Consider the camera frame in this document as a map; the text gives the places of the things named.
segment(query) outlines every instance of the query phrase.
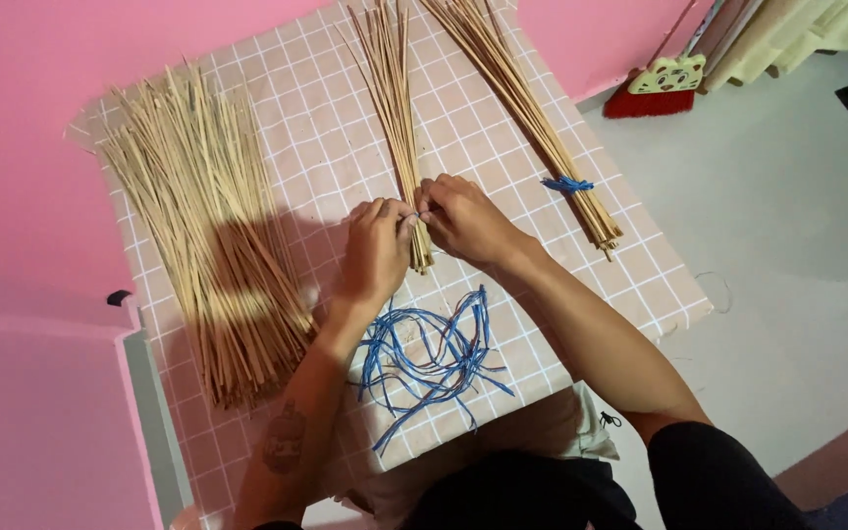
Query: person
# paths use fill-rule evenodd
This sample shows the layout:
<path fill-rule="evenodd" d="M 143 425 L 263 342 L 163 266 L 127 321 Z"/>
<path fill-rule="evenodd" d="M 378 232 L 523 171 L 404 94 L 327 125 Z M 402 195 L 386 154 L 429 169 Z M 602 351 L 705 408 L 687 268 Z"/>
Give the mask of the person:
<path fill-rule="evenodd" d="M 434 241 L 449 253 L 495 267 L 534 296 L 572 377 L 619 411 L 642 438 L 667 528 L 807 527 L 748 451 L 713 426 L 653 343 L 510 223 L 477 184 L 440 175 L 422 182 L 416 200 L 418 215 L 401 201 L 376 199 L 353 216 L 343 281 L 282 396 L 283 436 L 268 426 L 254 452 L 241 486 L 237 530 L 300 527 L 329 450 L 354 351 L 404 280 L 418 222 L 427 223 Z M 605 473 L 597 464 L 608 466 L 533 451 L 490 452 L 456 473 L 434 477 L 391 526 L 639 528 L 609 466 Z"/>

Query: blue string tie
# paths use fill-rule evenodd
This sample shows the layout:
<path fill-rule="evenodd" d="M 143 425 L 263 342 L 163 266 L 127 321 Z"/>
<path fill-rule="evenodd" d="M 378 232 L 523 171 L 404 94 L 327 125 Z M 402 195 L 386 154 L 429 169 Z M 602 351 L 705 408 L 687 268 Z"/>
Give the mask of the blue string tie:
<path fill-rule="evenodd" d="M 554 189 L 556 191 L 563 191 L 565 193 L 575 193 L 578 191 L 590 191 L 595 188 L 594 184 L 591 184 L 587 180 L 583 180 L 578 182 L 574 178 L 571 178 L 567 175 L 562 175 L 558 177 L 558 179 L 546 178 L 542 180 L 542 185 L 549 188 Z"/>
<path fill-rule="evenodd" d="M 450 319 L 414 307 L 395 309 L 394 302 L 392 299 L 388 304 L 388 311 L 372 321 L 366 331 L 369 338 L 359 344 L 368 346 L 369 351 L 362 366 L 361 381 L 357 384 L 358 401 L 361 403 L 362 396 L 369 392 L 372 401 L 387 408 L 392 417 L 396 418 L 372 447 L 373 451 L 384 453 L 388 442 L 398 429 L 429 404 L 456 401 L 469 416 L 470 429 L 476 430 L 476 418 L 461 401 L 460 395 L 473 388 L 473 382 L 477 378 L 489 382 L 502 392 L 515 395 L 509 387 L 486 374 L 504 371 L 505 367 L 488 368 L 482 365 L 491 351 L 486 287 L 480 285 L 477 291 L 466 295 Z M 476 324 L 472 338 L 466 338 L 460 330 L 461 319 L 466 317 L 467 311 L 473 315 Z M 428 358 L 420 364 L 411 360 L 401 345 L 397 328 L 404 322 L 413 323 L 421 343 L 424 344 Z M 427 338 L 428 333 L 434 330 L 440 335 L 436 348 Z M 397 406 L 392 403 L 385 389 L 387 381 L 397 381 L 418 400 L 418 403 L 412 406 Z M 416 386 L 424 389 L 424 392 L 418 392 Z M 372 392 L 374 388 L 377 388 L 378 392 Z"/>

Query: right hand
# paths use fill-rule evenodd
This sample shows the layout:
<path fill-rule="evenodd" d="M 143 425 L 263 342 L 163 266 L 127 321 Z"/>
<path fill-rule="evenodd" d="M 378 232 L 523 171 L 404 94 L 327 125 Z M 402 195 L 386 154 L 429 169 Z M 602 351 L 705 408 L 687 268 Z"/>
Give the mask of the right hand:
<path fill-rule="evenodd" d="M 505 267 L 538 244 L 512 224 L 475 182 L 441 174 L 418 189 L 418 212 L 435 240 L 467 259 Z"/>

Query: pile of bamboo sticks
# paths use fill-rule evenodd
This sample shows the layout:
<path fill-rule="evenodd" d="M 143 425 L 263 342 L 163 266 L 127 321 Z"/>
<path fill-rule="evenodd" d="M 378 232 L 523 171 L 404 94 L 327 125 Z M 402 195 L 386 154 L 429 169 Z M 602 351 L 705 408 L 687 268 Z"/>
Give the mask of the pile of bamboo sticks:
<path fill-rule="evenodd" d="M 101 146 L 149 226 L 213 405 L 253 405 L 289 380 L 314 323 L 298 295 L 248 94 L 197 66 L 145 81 Z"/>
<path fill-rule="evenodd" d="M 583 181 L 571 154 L 533 96 L 529 81 L 509 49 L 489 0 L 484 0 L 486 16 L 474 0 L 421 1 L 490 82 L 515 120 L 529 131 L 530 140 L 545 154 L 556 175 Z M 572 199 L 582 213 L 593 243 L 611 259 L 610 251 L 617 248 L 616 239 L 624 233 L 592 190 L 576 191 L 572 193 Z"/>
<path fill-rule="evenodd" d="M 365 11 L 366 25 L 363 27 L 355 11 L 351 6 L 348 8 L 352 26 L 365 52 L 367 68 L 362 67 L 358 54 L 341 30 L 339 34 L 369 85 L 375 110 L 382 120 L 388 147 L 395 161 L 401 198 L 409 205 L 414 205 L 415 190 L 420 186 L 420 169 L 408 86 L 408 10 L 401 8 L 400 0 L 396 0 L 395 10 L 397 23 L 393 24 L 388 6 L 384 0 L 377 0 L 373 8 Z M 417 223 L 411 238 L 411 268 L 426 274 L 431 265 L 433 257 L 430 255 L 427 225 Z"/>

